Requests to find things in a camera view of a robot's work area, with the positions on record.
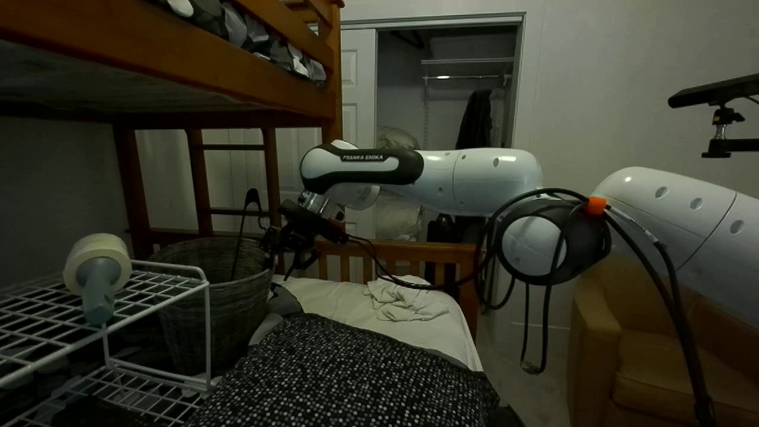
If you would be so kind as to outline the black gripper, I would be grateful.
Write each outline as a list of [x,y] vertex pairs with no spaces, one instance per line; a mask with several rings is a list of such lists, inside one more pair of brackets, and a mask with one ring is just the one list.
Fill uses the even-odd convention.
[[348,234],[336,221],[303,206],[300,201],[285,199],[279,205],[285,215],[283,225],[270,223],[263,233],[263,252],[270,265],[285,262],[291,253],[291,270],[305,270],[318,262],[315,239],[324,237],[330,241],[344,244]]

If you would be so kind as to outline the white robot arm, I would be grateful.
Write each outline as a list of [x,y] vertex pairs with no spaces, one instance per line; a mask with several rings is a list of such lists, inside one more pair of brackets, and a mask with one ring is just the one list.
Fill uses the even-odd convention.
[[589,270],[609,253],[609,225],[622,221],[661,244],[693,291],[759,325],[759,199],[730,188],[625,167],[574,195],[547,188],[527,150],[360,150],[346,141],[311,148],[298,175],[303,192],[283,213],[305,237],[341,241],[334,213],[392,192],[439,213],[485,218],[501,265],[529,284]]

